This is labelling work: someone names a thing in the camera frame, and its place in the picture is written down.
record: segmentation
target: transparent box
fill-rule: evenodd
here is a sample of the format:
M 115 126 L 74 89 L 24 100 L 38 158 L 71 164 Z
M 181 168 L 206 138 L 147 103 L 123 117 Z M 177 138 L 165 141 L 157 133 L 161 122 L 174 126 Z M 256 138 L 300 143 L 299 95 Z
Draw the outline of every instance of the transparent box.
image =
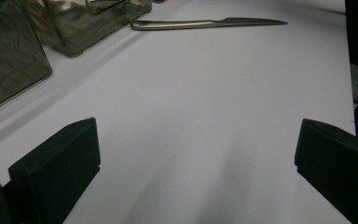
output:
M 50 74 L 50 64 L 21 1 L 0 0 L 0 104 Z
M 22 0 L 40 41 L 75 57 L 152 9 L 152 0 Z

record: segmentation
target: metal object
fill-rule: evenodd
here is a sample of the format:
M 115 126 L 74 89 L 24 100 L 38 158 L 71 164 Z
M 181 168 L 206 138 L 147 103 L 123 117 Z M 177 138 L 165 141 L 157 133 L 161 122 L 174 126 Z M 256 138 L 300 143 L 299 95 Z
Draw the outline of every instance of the metal object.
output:
M 133 21 L 133 30 L 177 30 L 195 28 L 214 28 L 223 26 L 259 26 L 259 25 L 285 25 L 285 21 L 275 21 L 258 18 L 226 18 L 221 21 Z

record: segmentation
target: knife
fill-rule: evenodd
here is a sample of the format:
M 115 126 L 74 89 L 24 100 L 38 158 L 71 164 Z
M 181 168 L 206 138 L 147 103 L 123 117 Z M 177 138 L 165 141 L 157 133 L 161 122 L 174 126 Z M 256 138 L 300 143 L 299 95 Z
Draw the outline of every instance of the knife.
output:
M 214 28 L 223 26 L 285 25 L 285 21 L 259 18 L 225 18 L 221 21 L 132 21 L 131 28 L 139 31 L 178 30 L 195 28 Z

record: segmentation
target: white table surface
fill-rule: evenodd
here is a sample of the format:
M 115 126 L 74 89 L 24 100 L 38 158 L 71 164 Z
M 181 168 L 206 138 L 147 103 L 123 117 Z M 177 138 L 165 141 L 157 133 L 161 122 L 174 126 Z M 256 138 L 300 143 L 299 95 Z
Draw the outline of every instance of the white table surface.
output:
M 0 182 L 65 125 L 95 117 L 101 171 L 66 224 L 349 223 L 296 172 L 302 119 L 354 133 L 344 0 L 168 0 L 145 20 L 285 26 L 125 27 L 0 107 Z

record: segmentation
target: metal knife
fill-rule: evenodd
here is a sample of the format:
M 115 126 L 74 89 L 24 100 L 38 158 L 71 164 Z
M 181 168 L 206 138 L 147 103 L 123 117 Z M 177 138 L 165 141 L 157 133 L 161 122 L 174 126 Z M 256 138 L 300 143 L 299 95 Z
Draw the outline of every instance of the metal knife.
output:
M 139 31 L 178 30 L 195 28 L 214 28 L 223 26 L 285 25 L 285 21 L 259 18 L 225 18 L 221 21 L 133 21 L 131 28 Z

